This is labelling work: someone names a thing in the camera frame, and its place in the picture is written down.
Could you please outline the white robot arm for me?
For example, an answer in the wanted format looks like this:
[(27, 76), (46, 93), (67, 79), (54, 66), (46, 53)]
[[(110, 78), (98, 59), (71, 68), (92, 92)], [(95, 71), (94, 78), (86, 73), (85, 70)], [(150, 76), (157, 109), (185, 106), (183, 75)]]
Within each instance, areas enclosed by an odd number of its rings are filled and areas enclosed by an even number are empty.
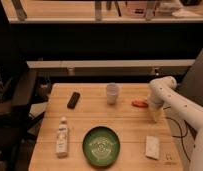
[(151, 80), (147, 102), (152, 111), (168, 104), (197, 131), (189, 171), (203, 171), (203, 107), (178, 94), (176, 87), (176, 79), (172, 76)]

